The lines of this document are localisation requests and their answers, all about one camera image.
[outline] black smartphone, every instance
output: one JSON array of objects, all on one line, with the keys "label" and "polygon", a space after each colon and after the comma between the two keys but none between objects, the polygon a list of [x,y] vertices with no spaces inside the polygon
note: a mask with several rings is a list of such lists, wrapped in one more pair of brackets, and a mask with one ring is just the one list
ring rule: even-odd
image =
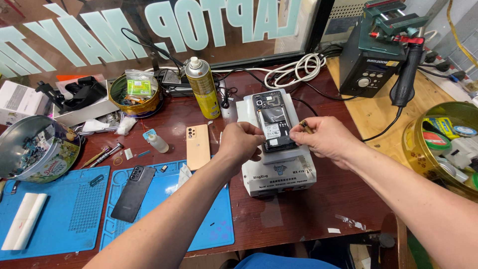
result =
[{"label": "black smartphone", "polygon": [[259,128],[264,132],[265,152],[297,148],[289,137],[292,128],[280,91],[255,94],[252,96]]},{"label": "black smartphone", "polygon": [[155,173],[156,169],[151,167],[137,165],[133,168],[126,186],[111,212],[112,218],[129,223],[134,222]]}]

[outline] heat gun handle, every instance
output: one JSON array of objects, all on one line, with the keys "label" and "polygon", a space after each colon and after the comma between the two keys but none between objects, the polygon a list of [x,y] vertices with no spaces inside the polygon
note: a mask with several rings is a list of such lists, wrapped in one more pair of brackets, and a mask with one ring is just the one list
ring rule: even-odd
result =
[{"label": "heat gun handle", "polygon": [[423,44],[409,43],[408,46],[407,61],[402,65],[397,82],[390,91],[391,104],[398,107],[405,107],[415,95],[413,83],[423,53]]}]

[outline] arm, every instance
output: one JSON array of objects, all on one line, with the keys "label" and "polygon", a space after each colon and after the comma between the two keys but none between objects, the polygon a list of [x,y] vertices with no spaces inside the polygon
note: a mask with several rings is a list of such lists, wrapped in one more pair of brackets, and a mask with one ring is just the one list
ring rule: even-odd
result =
[{"label": "arm", "polygon": [[477,268],[478,204],[421,177],[355,138],[335,117],[307,118],[314,134],[290,137],[358,174],[405,222],[428,253],[447,268]]},{"label": "arm", "polygon": [[249,123],[227,125],[212,160],[84,268],[178,268],[221,188],[244,162],[261,159],[262,134]]}]

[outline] yellow spray can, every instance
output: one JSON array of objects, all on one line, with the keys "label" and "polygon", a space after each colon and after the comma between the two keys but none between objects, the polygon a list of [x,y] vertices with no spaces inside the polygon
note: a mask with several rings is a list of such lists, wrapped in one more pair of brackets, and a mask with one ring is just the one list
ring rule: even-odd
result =
[{"label": "yellow spray can", "polygon": [[191,57],[185,72],[203,115],[210,120],[219,117],[221,110],[209,64],[197,57]]}]

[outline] hand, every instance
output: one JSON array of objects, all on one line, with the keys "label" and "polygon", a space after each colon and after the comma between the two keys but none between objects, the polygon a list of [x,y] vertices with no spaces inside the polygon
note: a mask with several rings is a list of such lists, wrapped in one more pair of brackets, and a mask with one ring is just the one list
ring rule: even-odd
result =
[{"label": "hand", "polygon": [[217,155],[240,166],[248,160],[260,161],[261,150],[257,148],[266,140],[264,133],[247,122],[230,123],[222,132]]},{"label": "hand", "polygon": [[345,157],[355,148],[362,147],[360,142],[336,117],[306,118],[307,125],[314,134],[302,133],[302,126],[296,125],[290,131],[290,138],[299,146],[307,145],[317,157],[328,157],[338,167],[349,169]]}]

